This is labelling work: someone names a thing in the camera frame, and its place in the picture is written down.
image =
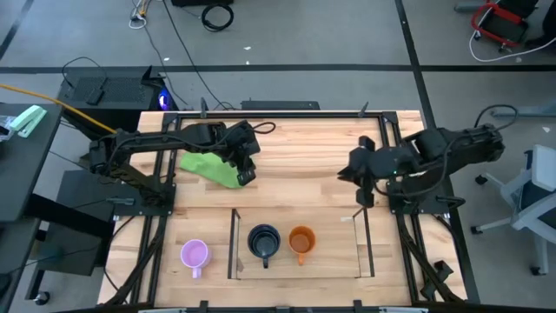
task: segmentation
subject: gray floor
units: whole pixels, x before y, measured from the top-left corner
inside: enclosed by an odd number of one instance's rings
[[[453,12],[455,0],[404,0],[415,49],[421,64],[476,65],[468,53],[470,16]],[[24,0],[0,1],[0,39],[9,31]],[[546,11],[547,0],[531,17],[534,36]],[[74,57],[92,57],[103,66],[159,65],[144,30],[128,28],[129,0],[34,0],[10,48],[0,59],[1,68],[59,67]],[[313,64],[358,63],[408,65],[404,37],[393,0],[236,0],[235,22],[222,33],[208,33],[197,19],[170,6],[195,63]],[[199,13],[199,8],[192,11]],[[190,65],[177,41],[162,3],[149,8],[149,31],[167,65]],[[473,43],[482,57],[497,57],[488,41]],[[554,64],[550,52],[510,58],[502,64]],[[91,66],[87,62],[75,66]],[[176,91],[195,108],[200,97],[216,105],[195,73],[170,73]],[[418,110],[420,98],[411,71],[288,71],[203,73],[207,84],[222,100],[238,105],[242,100],[316,100],[323,109]],[[424,73],[436,123],[450,129],[473,125],[489,104],[534,105],[554,99],[556,73]],[[60,74],[0,74],[0,82],[55,97]],[[41,103],[32,97],[0,90],[6,103]],[[535,143],[556,147],[552,120],[520,121],[503,131],[506,152],[497,163],[470,166],[452,176],[456,196],[467,204],[460,209],[467,226],[509,214],[493,189],[475,185],[473,178],[489,171],[508,180],[523,167],[522,152]],[[87,151],[88,141],[75,130],[61,127],[51,150],[73,161]],[[62,174],[76,166],[50,154],[36,192],[55,198]],[[501,228],[482,236],[466,233],[473,271],[483,303],[556,308],[556,249],[550,246],[553,271],[544,277],[529,275],[533,243],[526,231]],[[32,272],[24,273],[12,312],[51,312],[91,307],[102,281],[92,277],[49,273],[43,289],[51,302],[37,307],[23,301]]]

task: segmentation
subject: yellow cable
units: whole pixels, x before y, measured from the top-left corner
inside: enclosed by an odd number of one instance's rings
[[[112,134],[116,133],[115,130],[112,130],[110,127],[104,125],[103,123],[98,122],[93,117],[90,117],[87,114],[81,112],[80,110],[78,110],[78,109],[76,109],[72,106],[69,106],[68,104],[63,103],[62,101],[57,100],[55,98],[51,98],[51,97],[48,97],[48,96],[45,96],[45,95],[42,95],[42,94],[39,94],[39,93],[36,93],[36,92],[33,92],[33,91],[28,91],[28,90],[23,90],[23,89],[20,89],[20,88],[17,88],[17,87],[12,87],[12,86],[9,86],[9,85],[3,84],[3,83],[0,83],[0,88],[4,88],[6,90],[11,90],[11,91],[15,91],[15,92],[20,92],[20,93],[23,93],[25,95],[29,95],[29,96],[33,96],[33,97],[40,97],[40,98],[45,99],[45,100],[49,100],[53,103],[56,103],[58,105],[63,106],[66,110],[69,110],[73,113],[76,113],[78,116],[88,120],[89,122],[93,123],[94,125],[96,125],[100,128],[103,128],[103,129],[107,130],[108,132],[110,132]]]
[[[145,4],[147,3],[147,0],[142,0],[142,7],[141,10],[139,11],[139,14],[141,14],[142,17],[145,17],[147,15],[147,11],[145,10]]]

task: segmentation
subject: purple cup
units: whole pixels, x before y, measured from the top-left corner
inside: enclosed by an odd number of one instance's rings
[[[211,253],[206,243],[191,239],[182,247],[182,263],[193,270],[193,278],[201,278],[201,269],[210,262]]]

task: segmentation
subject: orange cup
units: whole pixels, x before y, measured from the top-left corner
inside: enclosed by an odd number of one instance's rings
[[[297,226],[289,233],[289,248],[297,255],[297,263],[303,265],[305,255],[314,248],[316,237],[307,226]]]

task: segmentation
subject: wooden tabletop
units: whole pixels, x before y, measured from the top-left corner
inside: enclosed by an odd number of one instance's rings
[[[419,111],[397,113],[403,137],[422,130]],[[139,130],[159,131],[162,115],[142,113]],[[371,277],[364,219],[361,215],[352,218],[360,208],[355,202],[356,186],[336,178],[359,136],[369,136],[377,148],[381,146],[378,123],[368,118],[249,120],[253,125],[267,121],[275,122],[276,130],[257,135],[261,145],[261,153],[253,157],[257,178],[244,188],[229,190],[176,169],[175,209],[164,238],[156,306],[196,307],[201,300],[208,300],[212,307],[351,306],[354,299],[361,299],[363,305],[410,304],[400,239],[387,199],[375,194],[375,206],[368,210],[375,271]],[[182,127],[198,122],[186,120]],[[393,142],[391,130],[388,136]],[[183,153],[178,152],[178,160]],[[155,153],[135,154],[131,163],[150,175],[155,158]],[[233,278],[228,279],[232,209],[237,209],[241,219],[234,239]],[[420,216],[420,222],[429,262],[444,260],[454,271],[448,286],[465,298],[452,237],[431,216]],[[142,223],[142,217],[136,217],[112,243],[106,269],[116,285],[124,282],[136,264]],[[281,235],[281,248],[266,270],[247,247],[248,232],[259,223],[272,224]],[[315,248],[303,266],[288,247],[289,231],[300,224],[311,227],[316,236]],[[193,279],[191,269],[180,259],[181,248],[190,239],[202,239],[212,251],[201,279]],[[414,267],[420,288],[423,280],[416,262]],[[141,299],[146,299],[149,269],[143,277]],[[98,302],[114,293],[104,280]]]

